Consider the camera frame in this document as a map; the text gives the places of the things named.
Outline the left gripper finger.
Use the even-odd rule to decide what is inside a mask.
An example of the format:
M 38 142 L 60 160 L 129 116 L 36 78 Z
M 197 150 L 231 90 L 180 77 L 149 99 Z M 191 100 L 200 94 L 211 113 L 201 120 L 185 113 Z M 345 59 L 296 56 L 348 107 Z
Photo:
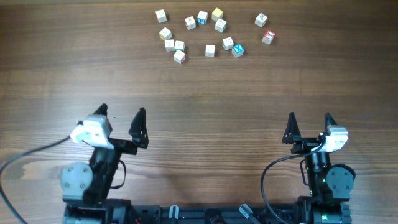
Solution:
M 131 122 L 131 127 L 128 131 L 132 136 L 132 142 L 139 148 L 147 149 L 149 145 L 149 138 L 146 126 L 146 110 L 140 108 Z
M 103 103 L 96 111 L 93 112 L 95 115 L 107 116 L 108 115 L 108 106 L 106 103 Z

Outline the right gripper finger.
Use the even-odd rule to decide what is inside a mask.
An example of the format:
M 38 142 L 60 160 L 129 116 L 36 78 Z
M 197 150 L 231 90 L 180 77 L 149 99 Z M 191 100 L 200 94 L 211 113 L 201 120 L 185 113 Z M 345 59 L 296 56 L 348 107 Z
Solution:
M 333 119 L 330 113 L 325 114 L 325 128 L 329 126 L 337 125 L 336 121 Z
M 294 144 L 302 140 L 301 133 L 297 124 L 295 113 L 291 112 L 289 114 L 287 127 L 285 133 L 282 137 L 282 143 L 284 144 Z

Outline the wooden block blue Y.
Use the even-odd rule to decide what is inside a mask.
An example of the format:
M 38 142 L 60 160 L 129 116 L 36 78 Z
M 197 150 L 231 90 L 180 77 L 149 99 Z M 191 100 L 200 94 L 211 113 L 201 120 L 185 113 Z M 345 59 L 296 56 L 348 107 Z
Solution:
M 165 40 L 165 50 L 167 52 L 175 51 L 175 41 L 173 39 Z

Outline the blue X wooden block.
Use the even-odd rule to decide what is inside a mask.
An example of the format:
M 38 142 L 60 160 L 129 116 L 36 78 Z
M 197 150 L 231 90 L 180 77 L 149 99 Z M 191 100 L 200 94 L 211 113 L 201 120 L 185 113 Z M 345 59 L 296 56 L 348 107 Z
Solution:
M 231 50 L 233 56 L 238 58 L 244 54 L 244 47 L 241 44 L 236 44 Z

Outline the plain wooden block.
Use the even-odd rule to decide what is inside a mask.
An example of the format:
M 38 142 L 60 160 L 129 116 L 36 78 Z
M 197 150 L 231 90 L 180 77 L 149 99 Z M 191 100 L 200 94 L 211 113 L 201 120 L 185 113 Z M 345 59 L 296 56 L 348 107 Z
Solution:
M 206 45 L 205 56 L 206 57 L 214 57 L 215 56 L 215 46 L 214 45 Z

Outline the wooden block green picture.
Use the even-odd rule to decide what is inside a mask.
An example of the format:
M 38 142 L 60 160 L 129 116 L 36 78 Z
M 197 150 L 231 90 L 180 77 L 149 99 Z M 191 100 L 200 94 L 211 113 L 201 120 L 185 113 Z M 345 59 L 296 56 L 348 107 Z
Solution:
M 231 37 L 227 37 L 222 41 L 224 50 L 231 50 L 234 46 L 233 39 Z

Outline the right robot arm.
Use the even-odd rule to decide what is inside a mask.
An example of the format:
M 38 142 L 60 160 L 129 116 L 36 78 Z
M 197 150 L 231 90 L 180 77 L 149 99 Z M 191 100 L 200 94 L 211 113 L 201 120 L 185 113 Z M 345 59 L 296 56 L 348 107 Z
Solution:
M 293 206 L 294 223 L 349 224 L 352 222 L 347 202 L 354 187 L 355 171 L 344 164 L 333 165 L 330 154 L 343 148 L 348 130 L 325 115 L 325 130 L 315 138 L 301 136 L 293 112 L 289 114 L 282 143 L 292 144 L 292 154 L 304 156 L 300 171 L 310 196 L 300 196 Z

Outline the wooden block red side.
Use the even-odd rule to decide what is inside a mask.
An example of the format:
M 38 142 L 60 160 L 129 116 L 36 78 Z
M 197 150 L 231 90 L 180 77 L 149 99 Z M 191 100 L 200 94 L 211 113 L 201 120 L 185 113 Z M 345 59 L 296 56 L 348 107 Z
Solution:
M 174 60 L 178 62 L 179 64 L 182 64 L 184 60 L 186 59 L 186 53 L 182 52 L 181 50 L 177 50 L 174 53 Z

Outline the wooden block yellow side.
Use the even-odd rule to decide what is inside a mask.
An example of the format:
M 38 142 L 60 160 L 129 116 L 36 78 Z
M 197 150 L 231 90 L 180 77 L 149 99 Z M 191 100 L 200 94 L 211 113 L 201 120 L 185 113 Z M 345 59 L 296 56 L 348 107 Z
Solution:
M 169 40 L 172 37 L 172 32 L 164 27 L 160 32 L 159 32 L 159 36 L 162 40 Z

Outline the red top wooden block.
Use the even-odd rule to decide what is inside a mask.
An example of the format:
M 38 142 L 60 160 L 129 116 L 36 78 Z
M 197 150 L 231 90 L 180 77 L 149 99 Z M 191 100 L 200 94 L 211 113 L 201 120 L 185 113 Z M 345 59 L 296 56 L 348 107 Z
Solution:
M 275 37 L 275 32 L 271 31 L 271 30 L 267 30 L 267 32 L 264 34 L 263 38 L 262 38 L 262 42 L 270 45 L 273 41 Z

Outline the wooden block top left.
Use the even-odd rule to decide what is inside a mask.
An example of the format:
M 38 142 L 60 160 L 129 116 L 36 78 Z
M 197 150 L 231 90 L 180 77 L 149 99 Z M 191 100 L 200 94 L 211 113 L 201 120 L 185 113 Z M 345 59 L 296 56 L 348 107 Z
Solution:
M 155 12 L 158 23 L 163 23 L 167 21 L 167 15 L 163 9 Z

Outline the wooden block far right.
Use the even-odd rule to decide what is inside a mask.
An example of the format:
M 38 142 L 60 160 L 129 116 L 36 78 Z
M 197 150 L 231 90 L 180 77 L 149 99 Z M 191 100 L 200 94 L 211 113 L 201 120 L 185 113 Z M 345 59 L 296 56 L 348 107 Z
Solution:
M 259 15 L 256 17 L 255 19 L 255 25 L 259 26 L 259 27 L 263 27 L 265 25 L 265 23 L 267 22 L 268 17 L 263 14 L 263 13 L 259 13 Z

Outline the wooden block blue side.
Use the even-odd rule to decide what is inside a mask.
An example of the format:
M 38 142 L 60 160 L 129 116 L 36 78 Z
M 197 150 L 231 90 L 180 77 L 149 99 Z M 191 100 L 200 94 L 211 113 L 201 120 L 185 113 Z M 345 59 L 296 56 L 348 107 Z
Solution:
M 208 13 L 206 11 L 199 11 L 197 15 L 197 22 L 199 24 L 206 24 Z

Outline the wooden block green side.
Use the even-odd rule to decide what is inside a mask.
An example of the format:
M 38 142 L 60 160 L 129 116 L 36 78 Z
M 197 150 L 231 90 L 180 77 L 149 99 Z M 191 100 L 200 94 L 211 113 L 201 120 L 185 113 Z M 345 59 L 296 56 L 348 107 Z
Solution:
M 223 19 L 218 19 L 216 24 L 215 24 L 215 30 L 217 30 L 220 33 L 223 33 L 224 30 L 226 29 L 227 22 Z

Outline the yellow top wooden block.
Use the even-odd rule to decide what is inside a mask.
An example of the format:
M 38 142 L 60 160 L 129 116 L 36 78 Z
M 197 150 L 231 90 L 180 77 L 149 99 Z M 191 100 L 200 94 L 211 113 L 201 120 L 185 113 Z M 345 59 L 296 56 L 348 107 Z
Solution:
M 219 8 L 215 8 L 214 9 L 214 11 L 212 12 L 212 14 L 211 14 L 211 18 L 214 20 L 214 21 L 218 21 L 219 19 L 222 19 L 223 18 L 223 11 L 221 10 L 221 9 L 219 9 Z

